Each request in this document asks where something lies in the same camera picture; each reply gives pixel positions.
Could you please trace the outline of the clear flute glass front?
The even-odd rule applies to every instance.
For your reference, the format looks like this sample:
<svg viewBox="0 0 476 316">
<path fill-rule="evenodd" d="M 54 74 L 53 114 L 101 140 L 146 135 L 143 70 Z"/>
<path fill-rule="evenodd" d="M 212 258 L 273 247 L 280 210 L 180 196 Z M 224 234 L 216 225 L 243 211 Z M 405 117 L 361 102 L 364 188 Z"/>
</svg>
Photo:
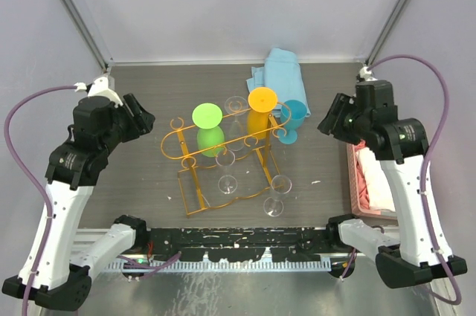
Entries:
<svg viewBox="0 0 476 316">
<path fill-rule="evenodd" d="M 263 209 L 270 217 L 278 217 L 284 209 L 283 200 L 292 190 L 292 181 L 286 175 L 276 175 L 271 180 L 269 197 L 263 202 Z"/>
</svg>

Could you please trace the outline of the clear flute glass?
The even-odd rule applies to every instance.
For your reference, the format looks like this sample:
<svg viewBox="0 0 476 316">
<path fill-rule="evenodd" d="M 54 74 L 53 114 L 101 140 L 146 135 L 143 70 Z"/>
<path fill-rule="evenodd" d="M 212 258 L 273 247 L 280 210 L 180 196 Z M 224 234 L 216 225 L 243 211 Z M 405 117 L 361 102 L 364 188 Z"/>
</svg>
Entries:
<svg viewBox="0 0 476 316">
<path fill-rule="evenodd" d="M 240 96 L 229 97 L 225 102 L 226 112 L 234 117 L 228 129 L 228 140 L 234 140 L 228 144 L 228 148 L 233 152 L 238 152 L 244 147 L 243 140 L 239 139 L 245 132 L 240 117 L 246 113 L 247 108 L 247 100 Z"/>
<path fill-rule="evenodd" d="M 292 190 L 292 181 L 286 175 L 276 175 L 271 180 L 269 197 L 263 202 L 263 209 L 270 217 L 278 217 L 284 209 L 283 200 Z"/>
<path fill-rule="evenodd" d="M 223 149 L 216 155 L 216 165 L 221 173 L 218 188 L 225 195 L 234 193 L 238 186 L 237 179 L 233 175 L 235 161 L 236 156 L 229 149 Z"/>
</svg>

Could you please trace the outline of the orange plastic wine glass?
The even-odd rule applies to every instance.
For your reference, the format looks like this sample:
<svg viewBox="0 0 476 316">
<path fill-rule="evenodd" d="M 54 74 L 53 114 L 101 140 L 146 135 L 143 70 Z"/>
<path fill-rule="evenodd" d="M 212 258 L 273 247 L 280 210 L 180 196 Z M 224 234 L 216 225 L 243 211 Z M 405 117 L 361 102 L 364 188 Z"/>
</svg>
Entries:
<svg viewBox="0 0 476 316">
<path fill-rule="evenodd" d="M 266 138 L 268 116 L 276 107 L 277 94 L 270 88 L 259 87 L 251 91 L 248 96 L 248 105 L 251 111 L 248 113 L 247 130 L 258 140 Z"/>
</svg>

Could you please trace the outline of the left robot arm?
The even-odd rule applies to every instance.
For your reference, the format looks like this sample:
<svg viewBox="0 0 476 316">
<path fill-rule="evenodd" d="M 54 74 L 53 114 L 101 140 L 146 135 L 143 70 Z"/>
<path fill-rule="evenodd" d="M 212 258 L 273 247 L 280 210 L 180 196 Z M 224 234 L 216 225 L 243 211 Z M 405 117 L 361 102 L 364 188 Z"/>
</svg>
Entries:
<svg viewBox="0 0 476 316">
<path fill-rule="evenodd" d="M 119 101 L 90 96 L 73 110 L 68 139 L 50 155 L 41 188 L 42 219 L 21 271 L 1 291 L 45 309 L 74 312 L 86 301 L 97 275 L 124 251 L 139 254 L 149 244 L 143 219 L 122 215 L 92 246 L 72 256 L 79 221 L 109 156 L 122 143 L 153 129 L 154 115 L 133 94 Z"/>
</svg>

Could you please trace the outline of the clear flute glass back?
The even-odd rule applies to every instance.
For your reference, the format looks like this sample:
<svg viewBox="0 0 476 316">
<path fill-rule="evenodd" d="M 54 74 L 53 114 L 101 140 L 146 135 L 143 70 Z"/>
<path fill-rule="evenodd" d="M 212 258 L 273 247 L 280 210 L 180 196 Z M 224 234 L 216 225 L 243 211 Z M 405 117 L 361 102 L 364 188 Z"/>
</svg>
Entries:
<svg viewBox="0 0 476 316">
<path fill-rule="evenodd" d="M 233 152 L 238 152 L 244 147 L 243 140 L 239 139 L 245 132 L 240 117 L 246 113 L 247 108 L 247 100 L 240 96 L 229 97 L 225 102 L 226 112 L 234 117 L 228 129 L 228 140 L 234 140 L 228 144 L 228 148 Z"/>
</svg>

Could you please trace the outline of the green plastic wine glass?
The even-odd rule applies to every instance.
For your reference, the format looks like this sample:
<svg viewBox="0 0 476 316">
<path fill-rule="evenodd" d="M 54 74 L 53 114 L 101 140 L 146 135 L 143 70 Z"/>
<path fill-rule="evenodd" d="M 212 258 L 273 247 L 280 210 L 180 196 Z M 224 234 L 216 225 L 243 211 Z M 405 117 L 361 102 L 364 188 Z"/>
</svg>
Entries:
<svg viewBox="0 0 476 316">
<path fill-rule="evenodd" d="M 202 103 L 193 110 L 192 120 L 199 129 L 197 145 L 206 157 L 215 158 L 223 150 L 220 146 L 225 142 L 225 134 L 220 127 L 222 118 L 222 110 L 214 103 Z"/>
</svg>

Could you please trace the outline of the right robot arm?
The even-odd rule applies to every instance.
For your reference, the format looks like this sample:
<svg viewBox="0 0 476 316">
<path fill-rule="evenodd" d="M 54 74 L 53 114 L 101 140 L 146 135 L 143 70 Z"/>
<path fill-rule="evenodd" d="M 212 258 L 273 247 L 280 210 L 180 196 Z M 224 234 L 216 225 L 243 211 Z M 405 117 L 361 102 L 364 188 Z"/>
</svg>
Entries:
<svg viewBox="0 0 476 316">
<path fill-rule="evenodd" d="M 318 130 L 339 141 L 364 142 L 376 156 L 393 197 L 399 238 L 392 239 L 353 214 L 335 216 L 326 226 L 329 248 L 355 248 L 373 260 L 388 288 L 406 288 L 468 271 L 440 225 L 431 180 L 431 145 L 415 118 L 399 119 L 393 86 L 386 80 L 356 83 L 356 94 L 336 94 Z"/>
</svg>

